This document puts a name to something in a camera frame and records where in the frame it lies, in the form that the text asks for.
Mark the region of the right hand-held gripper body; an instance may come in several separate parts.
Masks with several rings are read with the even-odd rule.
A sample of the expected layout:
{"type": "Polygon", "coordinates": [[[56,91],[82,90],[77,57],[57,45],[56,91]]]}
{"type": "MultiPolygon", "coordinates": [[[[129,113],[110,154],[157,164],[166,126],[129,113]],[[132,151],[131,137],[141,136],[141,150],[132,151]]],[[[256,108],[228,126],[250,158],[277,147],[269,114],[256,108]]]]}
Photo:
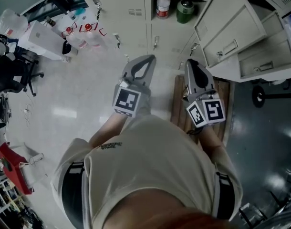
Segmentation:
{"type": "Polygon", "coordinates": [[[226,120],[223,103],[216,89],[193,94],[185,89],[183,103],[196,128],[218,124],[226,120]]]}

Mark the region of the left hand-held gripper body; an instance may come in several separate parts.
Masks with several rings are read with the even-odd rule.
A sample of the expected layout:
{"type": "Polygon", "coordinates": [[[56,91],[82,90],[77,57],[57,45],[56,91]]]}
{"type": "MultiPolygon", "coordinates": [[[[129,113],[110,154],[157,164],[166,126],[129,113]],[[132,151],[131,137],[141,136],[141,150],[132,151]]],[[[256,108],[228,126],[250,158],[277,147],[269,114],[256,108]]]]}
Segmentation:
{"type": "Polygon", "coordinates": [[[150,109],[151,79],[121,77],[114,89],[113,109],[116,113],[136,117],[150,109]]]}

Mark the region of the green can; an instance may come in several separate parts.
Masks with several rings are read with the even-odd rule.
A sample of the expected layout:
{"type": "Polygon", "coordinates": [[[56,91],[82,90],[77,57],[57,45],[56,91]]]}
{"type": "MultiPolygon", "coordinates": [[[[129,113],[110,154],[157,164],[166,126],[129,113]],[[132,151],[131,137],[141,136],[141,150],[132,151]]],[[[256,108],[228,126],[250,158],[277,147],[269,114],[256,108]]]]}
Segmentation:
{"type": "Polygon", "coordinates": [[[181,0],[177,4],[177,22],[186,24],[192,18],[195,10],[195,5],[191,0],[181,0]]]}

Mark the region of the white bottle red cap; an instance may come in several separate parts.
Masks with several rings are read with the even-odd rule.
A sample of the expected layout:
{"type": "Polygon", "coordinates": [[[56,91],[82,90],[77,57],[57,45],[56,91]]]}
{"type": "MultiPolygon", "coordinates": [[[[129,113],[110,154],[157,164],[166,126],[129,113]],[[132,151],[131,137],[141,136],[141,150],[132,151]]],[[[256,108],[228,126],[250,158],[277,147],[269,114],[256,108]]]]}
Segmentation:
{"type": "Polygon", "coordinates": [[[166,19],[169,14],[171,0],[156,0],[156,16],[160,19],[166,19]]]}

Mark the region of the person's right forearm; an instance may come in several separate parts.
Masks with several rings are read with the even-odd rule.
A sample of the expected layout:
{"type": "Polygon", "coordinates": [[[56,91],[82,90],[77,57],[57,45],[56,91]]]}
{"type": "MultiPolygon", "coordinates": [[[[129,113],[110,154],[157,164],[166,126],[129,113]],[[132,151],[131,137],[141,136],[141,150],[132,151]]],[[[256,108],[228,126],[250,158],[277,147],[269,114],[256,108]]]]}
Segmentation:
{"type": "Polygon", "coordinates": [[[225,146],[211,126],[204,127],[198,135],[198,138],[203,151],[209,156],[210,159],[217,153],[226,151],[225,146]]]}

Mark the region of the person's left forearm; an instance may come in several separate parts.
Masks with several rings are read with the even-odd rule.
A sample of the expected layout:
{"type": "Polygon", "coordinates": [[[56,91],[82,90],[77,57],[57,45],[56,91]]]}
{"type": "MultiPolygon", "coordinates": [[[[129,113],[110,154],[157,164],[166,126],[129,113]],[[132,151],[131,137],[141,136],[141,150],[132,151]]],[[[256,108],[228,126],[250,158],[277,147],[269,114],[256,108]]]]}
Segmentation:
{"type": "Polygon", "coordinates": [[[118,136],[127,120],[127,116],[113,113],[101,128],[91,137],[89,144],[92,148],[97,148],[114,136],[118,136]]]}

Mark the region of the wooden slatted floor mat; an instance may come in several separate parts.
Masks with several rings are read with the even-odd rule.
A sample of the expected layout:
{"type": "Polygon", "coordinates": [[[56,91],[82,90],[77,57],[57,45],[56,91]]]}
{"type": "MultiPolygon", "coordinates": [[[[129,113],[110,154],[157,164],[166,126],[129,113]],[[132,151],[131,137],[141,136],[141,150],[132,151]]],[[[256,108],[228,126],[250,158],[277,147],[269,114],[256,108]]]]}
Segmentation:
{"type": "MultiPolygon", "coordinates": [[[[222,143],[226,146],[229,139],[232,120],[235,84],[220,78],[214,78],[214,82],[225,107],[226,121],[221,124],[214,125],[213,130],[218,135],[218,138],[222,141],[222,143]]],[[[170,121],[183,131],[187,132],[191,130],[194,125],[192,124],[192,120],[188,116],[184,108],[183,101],[181,100],[183,91],[184,76],[177,75],[175,77],[170,121]]]]}

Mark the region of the pack of red-capped bottles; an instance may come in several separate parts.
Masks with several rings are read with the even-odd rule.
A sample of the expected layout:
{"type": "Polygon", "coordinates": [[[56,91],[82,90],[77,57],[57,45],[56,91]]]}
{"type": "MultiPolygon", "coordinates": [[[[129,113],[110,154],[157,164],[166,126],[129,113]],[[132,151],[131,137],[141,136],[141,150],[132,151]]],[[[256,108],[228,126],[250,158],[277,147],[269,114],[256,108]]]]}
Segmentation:
{"type": "Polygon", "coordinates": [[[104,39],[106,33],[99,28],[98,23],[80,24],[74,22],[61,32],[63,38],[74,48],[91,49],[94,51],[108,50],[107,41],[104,39]]]}

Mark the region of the white device with black screen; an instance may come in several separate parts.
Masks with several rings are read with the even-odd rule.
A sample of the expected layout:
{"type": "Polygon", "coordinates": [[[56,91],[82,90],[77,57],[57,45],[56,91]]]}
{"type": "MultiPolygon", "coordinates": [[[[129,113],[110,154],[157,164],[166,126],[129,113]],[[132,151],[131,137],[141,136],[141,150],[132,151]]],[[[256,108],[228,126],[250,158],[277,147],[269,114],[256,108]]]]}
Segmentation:
{"type": "Polygon", "coordinates": [[[63,47],[62,47],[62,54],[66,57],[75,57],[78,54],[78,50],[71,46],[67,40],[64,41],[63,47]]]}

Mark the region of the person's beige shirt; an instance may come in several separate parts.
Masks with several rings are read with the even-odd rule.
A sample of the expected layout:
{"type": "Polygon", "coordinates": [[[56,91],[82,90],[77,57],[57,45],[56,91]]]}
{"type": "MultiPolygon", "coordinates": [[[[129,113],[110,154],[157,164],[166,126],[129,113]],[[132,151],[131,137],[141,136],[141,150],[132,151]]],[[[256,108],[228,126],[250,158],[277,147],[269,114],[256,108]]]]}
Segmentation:
{"type": "Polygon", "coordinates": [[[97,148],[74,139],[51,187],[76,229],[231,229],[243,196],[226,151],[150,114],[97,148]]]}

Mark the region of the white cardboard box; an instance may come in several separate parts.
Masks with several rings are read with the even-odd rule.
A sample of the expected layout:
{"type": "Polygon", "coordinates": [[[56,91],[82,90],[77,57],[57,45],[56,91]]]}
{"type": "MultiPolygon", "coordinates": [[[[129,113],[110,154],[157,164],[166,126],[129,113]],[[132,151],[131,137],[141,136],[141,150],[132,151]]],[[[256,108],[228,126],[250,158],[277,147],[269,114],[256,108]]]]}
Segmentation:
{"type": "Polygon", "coordinates": [[[63,58],[64,39],[38,21],[30,23],[28,30],[18,40],[18,46],[51,60],[63,58]]]}

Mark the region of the black office chair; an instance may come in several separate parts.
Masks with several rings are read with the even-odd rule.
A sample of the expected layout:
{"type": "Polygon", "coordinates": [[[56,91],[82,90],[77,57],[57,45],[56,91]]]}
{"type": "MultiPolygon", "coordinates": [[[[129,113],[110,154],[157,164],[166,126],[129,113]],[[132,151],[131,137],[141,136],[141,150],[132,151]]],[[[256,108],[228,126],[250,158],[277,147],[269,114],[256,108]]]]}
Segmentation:
{"type": "Polygon", "coordinates": [[[28,60],[20,57],[11,60],[8,56],[0,55],[0,93],[26,92],[29,87],[32,96],[36,96],[33,91],[31,80],[36,77],[44,77],[43,72],[34,74],[33,70],[39,64],[38,60],[28,60]]]}

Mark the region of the large clear water jug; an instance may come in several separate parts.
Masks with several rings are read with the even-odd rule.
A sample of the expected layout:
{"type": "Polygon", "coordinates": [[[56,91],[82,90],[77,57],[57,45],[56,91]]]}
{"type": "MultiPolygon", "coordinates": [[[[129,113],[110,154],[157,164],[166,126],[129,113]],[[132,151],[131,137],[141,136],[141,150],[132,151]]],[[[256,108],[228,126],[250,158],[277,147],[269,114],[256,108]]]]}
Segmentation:
{"type": "Polygon", "coordinates": [[[19,39],[29,27],[26,17],[6,9],[0,16],[0,34],[10,39],[19,39]]]}

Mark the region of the red box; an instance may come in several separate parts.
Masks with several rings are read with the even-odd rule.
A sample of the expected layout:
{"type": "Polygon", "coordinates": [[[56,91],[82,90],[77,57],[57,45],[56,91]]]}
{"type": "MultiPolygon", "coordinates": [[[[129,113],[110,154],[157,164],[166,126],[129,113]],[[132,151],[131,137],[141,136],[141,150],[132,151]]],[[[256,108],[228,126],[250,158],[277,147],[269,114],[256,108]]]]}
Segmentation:
{"type": "Polygon", "coordinates": [[[21,171],[21,165],[26,164],[27,160],[10,149],[6,142],[0,146],[0,159],[7,178],[21,193],[24,195],[31,195],[33,189],[29,188],[21,171]]]}

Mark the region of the white shelf rack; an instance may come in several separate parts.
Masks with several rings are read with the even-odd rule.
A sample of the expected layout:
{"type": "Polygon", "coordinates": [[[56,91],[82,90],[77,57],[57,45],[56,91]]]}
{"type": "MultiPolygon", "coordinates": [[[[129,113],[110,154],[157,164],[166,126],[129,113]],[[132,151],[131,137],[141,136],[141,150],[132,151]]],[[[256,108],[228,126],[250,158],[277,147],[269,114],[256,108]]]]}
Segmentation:
{"type": "Polygon", "coordinates": [[[6,229],[10,226],[12,217],[18,217],[24,209],[23,199],[14,185],[5,176],[0,176],[0,222],[6,229]]]}

